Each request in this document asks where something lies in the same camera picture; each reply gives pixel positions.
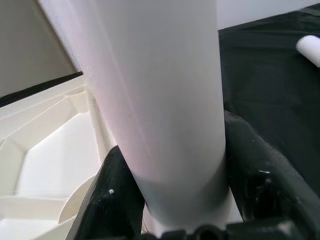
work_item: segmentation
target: white plastic structure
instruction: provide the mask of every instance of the white plastic structure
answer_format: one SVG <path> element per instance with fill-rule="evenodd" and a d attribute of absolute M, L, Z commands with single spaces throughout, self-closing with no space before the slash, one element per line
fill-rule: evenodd
<path fill-rule="evenodd" d="M 299 53 L 320 68 L 320 38 L 313 35 L 302 37 L 296 44 Z"/>
<path fill-rule="evenodd" d="M 63 19 L 151 215 L 166 229 L 224 227 L 230 201 L 215 1 L 43 4 Z"/>
<path fill-rule="evenodd" d="M 116 144 L 84 77 L 0 108 L 0 239 L 63 240 Z"/>

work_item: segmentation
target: black cloth backdrop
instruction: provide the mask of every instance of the black cloth backdrop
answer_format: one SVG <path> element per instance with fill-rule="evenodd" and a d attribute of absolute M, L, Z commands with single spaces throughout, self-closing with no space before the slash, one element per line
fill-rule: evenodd
<path fill-rule="evenodd" d="M 320 4 L 219 31 L 223 98 L 320 197 L 320 71 L 296 50 L 305 35 L 320 37 Z"/>

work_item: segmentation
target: white wall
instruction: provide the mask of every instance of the white wall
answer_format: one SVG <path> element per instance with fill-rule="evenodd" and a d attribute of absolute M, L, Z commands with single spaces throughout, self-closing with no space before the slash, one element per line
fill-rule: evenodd
<path fill-rule="evenodd" d="M 0 97 L 74 72 L 36 1 L 0 1 Z"/>
<path fill-rule="evenodd" d="M 224 29 L 259 20 L 290 11 L 295 11 L 313 4 L 320 3 L 320 0 L 216 0 L 217 1 L 217 27 Z M 57 32 L 67 53 L 69 54 L 75 68 L 80 71 L 75 52 L 72 51 L 70 43 L 62 31 L 61 26 L 64 19 L 59 17 L 59 12 L 53 9 L 63 8 L 63 5 L 51 1 L 39 0 L 45 14 L 49 18 L 54 30 Z"/>
<path fill-rule="evenodd" d="M 217 0 L 218 29 L 295 11 L 320 0 Z"/>

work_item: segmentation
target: white pipe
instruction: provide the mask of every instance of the white pipe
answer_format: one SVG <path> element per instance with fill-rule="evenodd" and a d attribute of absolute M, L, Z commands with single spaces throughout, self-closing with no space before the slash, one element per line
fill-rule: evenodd
<path fill-rule="evenodd" d="M 171 229 L 223 226 L 215 1 L 49 2 L 152 216 Z"/>
<path fill-rule="evenodd" d="M 320 38 L 307 35 L 297 42 L 296 49 L 310 62 L 320 68 Z"/>

